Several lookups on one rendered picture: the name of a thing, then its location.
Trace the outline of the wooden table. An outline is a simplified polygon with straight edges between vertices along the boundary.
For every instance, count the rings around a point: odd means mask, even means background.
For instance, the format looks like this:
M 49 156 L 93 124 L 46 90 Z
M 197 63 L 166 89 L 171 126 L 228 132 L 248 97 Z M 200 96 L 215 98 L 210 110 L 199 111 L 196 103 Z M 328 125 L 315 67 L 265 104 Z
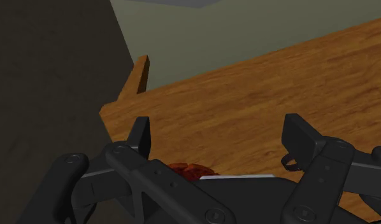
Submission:
M 284 117 L 300 114 L 325 136 L 369 153 L 381 146 L 381 18 L 188 80 L 138 93 L 146 56 L 100 116 L 113 141 L 150 119 L 150 156 L 219 174 L 298 181 L 281 158 Z

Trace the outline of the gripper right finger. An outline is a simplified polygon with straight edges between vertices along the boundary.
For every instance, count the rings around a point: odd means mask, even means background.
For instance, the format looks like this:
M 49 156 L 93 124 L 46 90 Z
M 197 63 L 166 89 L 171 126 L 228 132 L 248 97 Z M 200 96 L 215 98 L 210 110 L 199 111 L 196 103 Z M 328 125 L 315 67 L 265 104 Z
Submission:
M 285 115 L 282 144 L 304 174 L 280 224 L 381 224 L 339 205 L 343 192 L 356 193 L 381 217 L 381 146 L 361 152 L 340 138 L 323 136 L 296 113 Z

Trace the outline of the red-brown lumpy thing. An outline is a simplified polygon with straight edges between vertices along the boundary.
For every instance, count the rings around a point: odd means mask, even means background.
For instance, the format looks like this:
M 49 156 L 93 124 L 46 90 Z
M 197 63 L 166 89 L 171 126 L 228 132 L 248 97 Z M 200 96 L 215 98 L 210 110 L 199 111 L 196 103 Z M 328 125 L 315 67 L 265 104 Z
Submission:
M 189 181 L 195 181 L 203 176 L 218 175 L 214 170 L 199 164 L 174 163 L 169 164 L 173 171 Z

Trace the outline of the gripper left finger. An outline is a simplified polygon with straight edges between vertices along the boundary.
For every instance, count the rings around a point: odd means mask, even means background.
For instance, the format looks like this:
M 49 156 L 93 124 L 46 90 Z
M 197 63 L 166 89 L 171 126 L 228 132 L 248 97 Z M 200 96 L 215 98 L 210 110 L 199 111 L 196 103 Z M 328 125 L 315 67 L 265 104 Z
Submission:
M 149 160 L 150 120 L 138 117 L 122 146 L 105 153 L 107 164 L 125 179 L 132 191 L 137 224 L 145 221 L 149 196 L 178 224 L 236 224 L 233 212 L 160 160 Z M 16 224 L 76 223 L 71 196 L 85 174 L 89 159 L 83 153 L 57 158 L 42 179 Z

